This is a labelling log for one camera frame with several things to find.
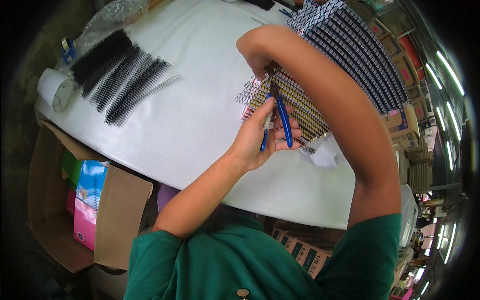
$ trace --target ceiling light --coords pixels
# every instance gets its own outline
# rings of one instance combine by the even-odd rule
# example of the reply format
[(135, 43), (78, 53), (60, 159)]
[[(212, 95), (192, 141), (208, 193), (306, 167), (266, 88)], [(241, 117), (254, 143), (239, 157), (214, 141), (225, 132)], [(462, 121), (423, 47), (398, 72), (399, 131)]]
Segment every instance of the ceiling light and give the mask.
[(456, 123), (456, 118), (455, 118), (455, 115), (453, 114), (452, 106), (450, 105), (450, 102), (448, 102), (448, 101), (447, 101), (447, 106), (448, 106), (448, 110), (450, 111), (450, 116), (452, 116), (453, 124), (455, 125), (456, 136), (457, 136), (458, 140), (460, 141), (462, 139), (462, 137), (460, 135), (460, 130), (458, 129), (458, 125)]
[(440, 112), (440, 108), (438, 107), (437, 107), (437, 113), (438, 113), (438, 118), (440, 119), (440, 123), (442, 124), (442, 129), (446, 131), (444, 119), (442, 117), (442, 113)]
[(450, 67), (450, 65), (448, 64), (447, 60), (446, 60), (445, 57), (440, 53), (440, 51), (437, 51), (437, 55), (438, 55), (438, 57), (442, 60), (442, 62), (444, 63), (445, 67), (447, 67), (447, 70), (450, 72), (450, 75), (452, 75), (453, 80), (455, 80), (455, 83), (456, 83), (456, 85), (458, 86), (458, 89), (460, 90), (460, 93), (462, 94), (462, 96), (464, 96), (464, 95), (465, 95), (465, 92), (464, 92), (464, 90), (463, 90), (463, 87), (462, 87), (462, 85), (460, 84), (460, 81), (458, 80), (457, 76), (456, 76), (455, 73), (453, 72), (452, 67)]
[(450, 171), (453, 171), (452, 149), (450, 149), (450, 142), (447, 141), (448, 160), (450, 161)]
[(432, 70), (432, 67), (429, 65), (429, 64), (425, 64), (425, 66), (427, 67), (428, 71), (430, 72), (430, 74), (432, 75), (433, 79), (435, 80), (435, 82), (437, 83), (438, 85), (438, 88), (439, 89), (442, 89), (442, 85), (440, 84), (440, 81), (438, 81), (438, 78), (437, 76), (435, 75), (435, 73), (433, 72)]
[(425, 286), (423, 287), (423, 290), (421, 290), (420, 295), (423, 295), (423, 293), (424, 293), (425, 290), (427, 289), (427, 286), (428, 286), (429, 283), (430, 283), (430, 281), (427, 281), (427, 283), (426, 283)]
[(417, 274), (415, 275), (414, 281), (420, 280), (421, 276), (423, 275), (423, 272), (425, 272), (425, 268), (420, 268), (417, 271)]
[(450, 238), (450, 246), (448, 246), (448, 252), (447, 256), (445, 257), (445, 264), (448, 262), (448, 258), (450, 257), (450, 252), (452, 250), (452, 245), (453, 245), (453, 239), (455, 238), (455, 230), (456, 230), (456, 223), (453, 224), (453, 231), (452, 231), (452, 237)]
[(438, 239), (437, 249), (440, 249), (440, 245), (442, 244), (442, 237), (444, 236), (445, 225), (442, 225), (442, 229), (440, 229), (440, 234), (438, 235), (440, 238)]

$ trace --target hand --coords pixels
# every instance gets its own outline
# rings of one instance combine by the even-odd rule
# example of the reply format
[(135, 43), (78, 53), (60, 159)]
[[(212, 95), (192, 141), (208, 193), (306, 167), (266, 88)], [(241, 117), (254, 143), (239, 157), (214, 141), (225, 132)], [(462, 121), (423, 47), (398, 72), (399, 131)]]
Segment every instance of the hand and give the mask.
[(265, 78), (265, 67), (272, 63), (268, 46), (281, 42), (285, 35), (291, 35), (290, 29), (281, 25), (265, 25), (252, 29), (237, 40), (237, 49), (243, 55), (258, 80)]
[[(264, 121), (267, 115), (273, 110), (275, 100), (273, 97), (267, 99), (265, 104), (260, 106), (239, 129), (237, 137), (233, 142), (226, 155), (235, 159), (244, 171), (255, 170), (263, 165), (265, 161), (278, 150), (295, 150), (300, 148), (300, 143), (293, 141), (291, 148), (288, 147), (287, 142), (277, 142), (280, 138), (285, 138), (281, 118), (275, 118), (274, 128), (268, 131), (267, 145), (265, 150), (260, 151), (260, 146), (264, 139)], [(287, 113), (293, 112), (293, 107), (285, 106)], [(299, 129), (298, 122), (293, 119), (288, 119), (292, 129), (292, 137), (301, 137), (302, 132)]]

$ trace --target wire cutter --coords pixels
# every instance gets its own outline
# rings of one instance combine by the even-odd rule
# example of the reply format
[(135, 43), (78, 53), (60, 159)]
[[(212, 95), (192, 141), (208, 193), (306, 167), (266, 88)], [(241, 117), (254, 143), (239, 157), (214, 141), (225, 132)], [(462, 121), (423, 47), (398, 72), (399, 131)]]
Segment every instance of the wire cutter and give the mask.
[[(287, 140), (287, 145), (289, 148), (292, 147), (292, 129), (290, 128), (290, 122), (288, 121), (288, 114), (287, 110), (285, 109), (285, 105), (283, 104), (282, 96), (278, 93), (278, 85), (274, 81), (270, 84), (270, 92), (267, 93), (267, 99), (273, 97), (276, 100), (276, 105), (278, 108), (278, 113), (280, 118), (282, 119), (283, 130), (285, 131), (285, 139)], [(260, 147), (260, 151), (264, 151), (267, 146), (267, 136), (268, 136), (268, 129), (265, 129), (264, 132), (264, 140), (262, 141), (262, 146)]]

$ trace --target white cylinder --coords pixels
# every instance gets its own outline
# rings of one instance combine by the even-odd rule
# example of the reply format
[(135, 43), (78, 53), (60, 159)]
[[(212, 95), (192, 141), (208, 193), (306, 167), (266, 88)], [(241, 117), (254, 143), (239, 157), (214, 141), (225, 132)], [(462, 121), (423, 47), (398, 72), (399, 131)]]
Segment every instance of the white cylinder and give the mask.
[(74, 90), (73, 81), (59, 72), (46, 68), (38, 80), (36, 91), (53, 111), (61, 112)]

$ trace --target white tablecloth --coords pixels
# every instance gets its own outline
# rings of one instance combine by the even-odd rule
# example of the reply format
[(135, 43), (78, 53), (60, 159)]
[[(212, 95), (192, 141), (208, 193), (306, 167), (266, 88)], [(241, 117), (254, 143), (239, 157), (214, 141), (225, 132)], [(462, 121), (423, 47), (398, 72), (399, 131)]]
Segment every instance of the white tablecloth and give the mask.
[[(278, 3), (268, 12), (249, 3), (176, 0), (148, 15), (131, 35), (153, 56), (173, 67), (181, 81), (146, 99), (123, 127), (104, 123), (105, 115), (77, 91), (61, 113), (39, 98), (36, 113), (72, 137), (135, 171), (184, 189), (233, 142), (243, 105), (235, 96), (252, 71), (238, 53), (237, 39), (267, 23), (285, 24)], [(293, 222), (346, 228), (355, 176), (350, 167), (316, 167), (299, 151), (284, 151), (247, 173), (225, 204)]]

